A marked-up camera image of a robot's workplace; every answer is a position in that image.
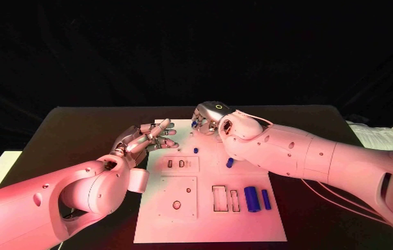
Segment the white board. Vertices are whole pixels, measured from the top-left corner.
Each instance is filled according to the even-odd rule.
[[[191,120],[172,122],[177,134],[169,138],[179,143],[179,151],[164,149],[149,153],[149,181],[141,196],[133,243],[286,241],[267,171],[247,161],[234,161],[227,168],[228,156],[215,135],[195,132]],[[227,212],[213,211],[213,186],[224,186]],[[246,186],[257,190],[261,210],[254,213],[247,212]],[[261,189],[269,194],[270,210],[264,209]],[[231,190],[237,193],[240,212],[233,212]]]

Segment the black backdrop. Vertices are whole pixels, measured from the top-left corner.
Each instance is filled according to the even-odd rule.
[[[56,106],[328,104],[391,126],[391,4],[1,0],[1,148]]]

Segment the white fabric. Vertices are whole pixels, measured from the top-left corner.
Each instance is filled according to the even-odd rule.
[[[346,123],[365,148],[393,151],[393,128],[371,128],[351,121]]]

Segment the pink robotic arm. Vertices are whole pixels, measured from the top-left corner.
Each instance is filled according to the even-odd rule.
[[[267,120],[263,127],[251,117],[220,102],[204,102],[195,108],[192,126],[204,134],[217,130],[233,159],[345,190],[393,225],[393,151],[333,142]]]
[[[48,249],[119,207],[126,189],[142,193],[148,172],[133,167],[146,152],[177,148],[169,119],[130,126],[110,154],[0,189],[0,249]],[[74,209],[60,216],[57,201]]]

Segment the dark table surface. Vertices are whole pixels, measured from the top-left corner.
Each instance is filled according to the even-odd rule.
[[[233,108],[329,140],[361,146],[331,106]],[[159,118],[189,119],[192,110],[189,106],[53,109],[2,180],[1,188],[99,158],[107,153],[117,134],[130,125],[151,123]],[[390,226],[322,200],[300,180],[272,173],[269,177],[287,242],[132,244],[141,194],[128,192],[117,210],[66,240],[61,249],[393,249]],[[312,186],[323,192],[316,184]]]

